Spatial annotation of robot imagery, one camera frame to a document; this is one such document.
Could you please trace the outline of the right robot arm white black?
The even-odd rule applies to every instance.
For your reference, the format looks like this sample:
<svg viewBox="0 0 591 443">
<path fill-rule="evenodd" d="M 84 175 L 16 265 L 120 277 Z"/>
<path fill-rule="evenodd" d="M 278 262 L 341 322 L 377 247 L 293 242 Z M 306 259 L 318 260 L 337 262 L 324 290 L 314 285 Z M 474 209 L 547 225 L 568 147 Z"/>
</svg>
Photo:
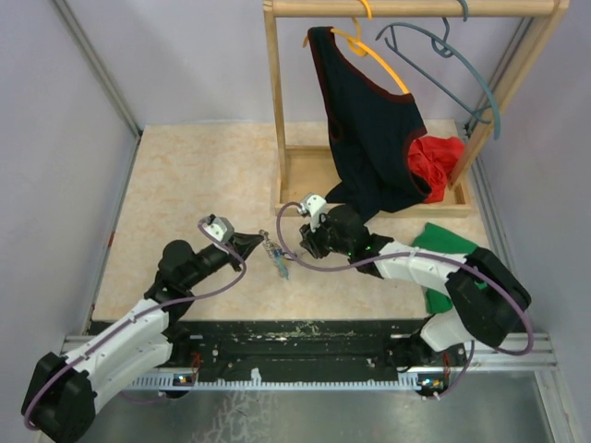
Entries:
<svg viewBox="0 0 591 443">
<path fill-rule="evenodd" d="M 490 250 L 478 247 L 462 255 L 405 245 L 371 233 L 350 206 L 328 209 L 317 195 L 297 210 L 308 218 L 300 228 L 300 245 L 315 259 L 343 255 L 360 273 L 410 281 L 451 301 L 451 309 L 432 315 L 413 341 L 419 363 L 434 365 L 445 350 L 466 341 L 499 349 L 517 324 L 532 328 L 525 313 L 530 294 Z"/>
</svg>

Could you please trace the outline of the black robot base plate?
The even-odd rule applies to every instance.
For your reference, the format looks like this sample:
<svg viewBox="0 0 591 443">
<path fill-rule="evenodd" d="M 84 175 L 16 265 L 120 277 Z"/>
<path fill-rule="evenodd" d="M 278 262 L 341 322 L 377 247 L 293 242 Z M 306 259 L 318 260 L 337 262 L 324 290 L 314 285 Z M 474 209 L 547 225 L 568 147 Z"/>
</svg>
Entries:
<svg viewBox="0 0 591 443">
<path fill-rule="evenodd" d="M 193 368 L 199 381 L 396 381 L 413 369 L 461 367 L 465 347 L 433 352 L 419 343 L 418 319 L 181 320 L 166 369 Z"/>
</svg>

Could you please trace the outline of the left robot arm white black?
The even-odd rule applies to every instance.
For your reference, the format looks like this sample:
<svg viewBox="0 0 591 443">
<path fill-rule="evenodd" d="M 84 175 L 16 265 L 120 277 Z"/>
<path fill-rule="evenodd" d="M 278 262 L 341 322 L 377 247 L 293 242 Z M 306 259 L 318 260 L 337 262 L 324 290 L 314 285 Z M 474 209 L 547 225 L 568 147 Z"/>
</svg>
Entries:
<svg viewBox="0 0 591 443">
<path fill-rule="evenodd" d="M 198 299 L 193 287 L 225 266 L 245 276 L 263 240 L 233 233 L 199 252 L 184 240 L 166 245 L 153 285 L 127 314 L 78 348 L 38 361 L 21 406 L 24 425 L 55 442 L 77 442 L 132 381 L 167 362 L 185 364 L 192 344 L 178 321 Z"/>
</svg>

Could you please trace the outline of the metal disc with keyrings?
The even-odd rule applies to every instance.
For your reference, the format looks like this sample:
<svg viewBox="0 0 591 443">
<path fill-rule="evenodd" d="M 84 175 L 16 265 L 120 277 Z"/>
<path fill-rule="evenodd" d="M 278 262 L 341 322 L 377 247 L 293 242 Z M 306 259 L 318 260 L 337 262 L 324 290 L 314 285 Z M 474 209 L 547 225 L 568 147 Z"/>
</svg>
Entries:
<svg viewBox="0 0 591 443">
<path fill-rule="evenodd" d="M 272 256 L 272 251 L 274 249 L 279 249 L 281 247 L 271 240 L 270 235 L 269 235 L 269 233 L 267 231 L 265 231 L 265 230 L 259 230 L 259 234 L 261 234 L 261 235 L 264 236 L 264 240 L 262 242 L 262 246 L 263 246 L 264 250 L 266 251 L 267 256 L 271 260 L 273 266 L 277 269 L 277 267 L 275 265 L 275 262 L 274 262 L 274 259 L 273 259 L 273 256 Z"/>
</svg>

